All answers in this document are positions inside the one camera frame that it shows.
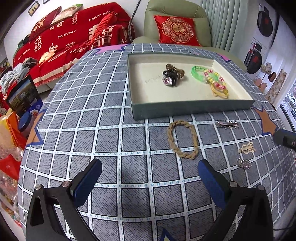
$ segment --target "checkered tablecloth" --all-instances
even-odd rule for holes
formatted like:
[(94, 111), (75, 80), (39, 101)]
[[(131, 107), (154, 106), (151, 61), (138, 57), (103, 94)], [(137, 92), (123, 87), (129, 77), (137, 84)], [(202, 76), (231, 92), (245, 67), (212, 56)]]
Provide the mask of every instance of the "checkered tablecloth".
[[(93, 158), (103, 172), (79, 210), (100, 241), (160, 240), (166, 229), (176, 241), (199, 240), (221, 212), (211, 200), (197, 172), (205, 158), (228, 180), (240, 186), (261, 183), (268, 193), (273, 221), (295, 196), (295, 154), (262, 136), (261, 119), (253, 108), (188, 116), (134, 121), (128, 91), (127, 56), (130, 53), (184, 53), (214, 58), (256, 99), (272, 121), (283, 128), (264, 95), (232, 61), (206, 50), (182, 45), (135, 44), (122, 50), (87, 52), (57, 83), (37, 129), (44, 144), (27, 147), (20, 168), (18, 205), (25, 229), (36, 184), (55, 187), (71, 180)], [(175, 120), (195, 126), (200, 149), (194, 160), (182, 159), (169, 148), (167, 127)], [(220, 120), (239, 123), (238, 129), (216, 128)], [(175, 139), (182, 151), (192, 151), (190, 130), (178, 126)], [(256, 152), (239, 154), (252, 141)], [(248, 159), (248, 171), (237, 159)], [(229, 230), (233, 235), (244, 207)], [(59, 207), (57, 214), (66, 235), (74, 240)]]

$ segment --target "shallow box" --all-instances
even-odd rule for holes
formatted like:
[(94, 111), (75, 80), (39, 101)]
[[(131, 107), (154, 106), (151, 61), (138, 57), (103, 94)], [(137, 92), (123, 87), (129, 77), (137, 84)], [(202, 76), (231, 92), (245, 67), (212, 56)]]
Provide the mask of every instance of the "shallow box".
[[(185, 71), (174, 87), (164, 85), (166, 64)], [(215, 97), (209, 84), (191, 75), (193, 66), (218, 72), (225, 80), (228, 99)], [(136, 53), (128, 55), (128, 81), (134, 120), (249, 109), (255, 100), (216, 60), (175, 53)]]

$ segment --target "green armchair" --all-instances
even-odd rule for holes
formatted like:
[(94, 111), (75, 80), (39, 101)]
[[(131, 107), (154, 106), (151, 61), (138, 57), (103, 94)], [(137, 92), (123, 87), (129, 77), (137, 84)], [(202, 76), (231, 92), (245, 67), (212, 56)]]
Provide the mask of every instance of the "green armchair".
[(211, 46), (211, 31), (204, 9), (199, 5), (185, 0), (150, 0), (145, 12), (144, 36), (136, 38), (133, 43), (159, 43), (159, 31), (154, 15), (193, 18), (197, 40), (205, 50), (222, 54), (236, 63), (244, 72), (245, 64), (233, 54)]

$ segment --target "brown braided bracelet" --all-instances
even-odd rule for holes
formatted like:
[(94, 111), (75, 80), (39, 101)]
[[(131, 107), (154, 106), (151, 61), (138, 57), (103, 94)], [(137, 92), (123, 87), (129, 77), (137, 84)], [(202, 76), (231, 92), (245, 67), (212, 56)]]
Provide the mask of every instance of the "brown braided bracelet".
[[(185, 126), (186, 128), (190, 129), (192, 134), (192, 139), (193, 139), (193, 145), (194, 145), (194, 151), (191, 154), (181, 152), (179, 147), (175, 145), (175, 141), (173, 137), (173, 129), (175, 126)], [(197, 134), (196, 134), (194, 125), (189, 124), (187, 121), (177, 120), (177, 121), (174, 121), (173, 123), (170, 123), (170, 126), (168, 127), (168, 142), (170, 144), (170, 148), (172, 148), (173, 151), (176, 152), (180, 158), (193, 160), (198, 154), (198, 140), (197, 140)]]

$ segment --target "armchair backrest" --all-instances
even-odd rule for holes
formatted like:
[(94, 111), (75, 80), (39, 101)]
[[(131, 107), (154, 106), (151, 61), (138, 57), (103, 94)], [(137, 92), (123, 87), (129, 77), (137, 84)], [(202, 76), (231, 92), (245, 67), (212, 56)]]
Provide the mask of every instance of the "armchair backrest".
[(193, 18), (197, 40), (203, 47), (211, 46), (211, 32), (204, 9), (185, 0), (150, 0), (145, 12), (144, 36), (159, 40), (154, 15)]

